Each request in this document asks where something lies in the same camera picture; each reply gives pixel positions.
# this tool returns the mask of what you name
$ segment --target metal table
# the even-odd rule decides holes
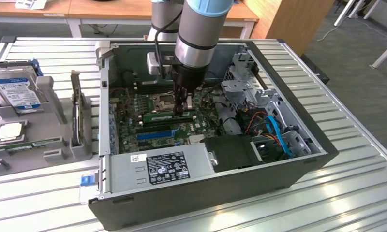
[[[62,98],[72,94],[70,71],[82,71],[83,91],[94,96],[95,153],[96,40],[100,39],[17,38],[15,43],[0,45],[1,61],[32,57],[40,60]],[[290,47],[277,40],[255,43],[341,154],[289,189],[122,231],[387,231],[386,149]],[[79,203],[80,175],[96,169],[98,164],[95,156],[84,162],[0,177],[0,231],[103,231],[88,206]]]

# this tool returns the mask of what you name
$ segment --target hard drive label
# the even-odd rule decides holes
[[[27,78],[0,79],[0,90],[9,103],[17,109],[33,109],[40,106],[36,92],[29,90]]]
[[[152,185],[190,178],[183,152],[147,157],[150,182]]]

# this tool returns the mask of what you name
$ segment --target desk leg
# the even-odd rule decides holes
[[[247,22],[243,31],[240,32],[240,39],[248,39],[251,37],[255,22]]]
[[[358,10],[361,9],[361,5],[365,3],[365,0],[359,0],[358,4],[355,5],[350,15],[349,15],[349,18],[353,18],[355,13],[358,12]]]
[[[371,12],[374,11],[374,8],[377,7],[377,4],[379,4],[381,0],[377,0],[373,7],[370,8],[367,14],[365,15],[365,19],[369,19]]]
[[[79,18],[67,18],[67,23],[71,28],[71,33],[74,38],[82,38],[80,32],[80,19]]]
[[[349,12],[349,10],[350,10],[350,7],[351,7],[353,4],[354,4],[354,1],[355,1],[355,0],[350,0],[350,2],[347,3],[347,5],[346,5],[346,7],[345,7],[345,9],[343,9],[343,12],[341,13],[341,16],[338,16],[338,19],[337,19],[337,21],[335,21],[335,23],[334,23],[334,26],[335,26],[335,27],[338,27],[338,26],[342,24],[343,19],[345,19],[345,17],[346,17],[346,14],[347,14],[347,12]]]
[[[371,67],[377,69],[381,66],[381,64],[383,63],[383,61],[385,61],[386,58],[387,58],[387,50],[383,52],[383,54],[377,59],[377,61],[374,62],[374,64],[371,64]]]

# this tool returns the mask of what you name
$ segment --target blue wire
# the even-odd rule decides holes
[[[289,154],[289,156],[291,158],[294,155],[293,155],[293,153],[291,153],[291,151],[290,151],[290,149],[289,149],[289,147],[287,147],[287,145],[285,143],[285,140],[282,138],[282,133],[281,133],[281,129],[278,127],[277,121],[275,121],[275,119],[274,119],[274,117],[271,115],[269,115],[266,117],[266,119],[270,119],[270,121],[271,121],[271,123],[274,125],[274,130],[275,130],[275,134],[277,134],[277,137],[278,137],[278,141],[282,144],[282,147],[283,147],[285,152]]]

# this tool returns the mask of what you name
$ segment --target hard drive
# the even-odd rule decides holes
[[[47,99],[36,88],[36,70],[31,62],[0,67],[0,106],[13,106],[19,114],[41,111]]]

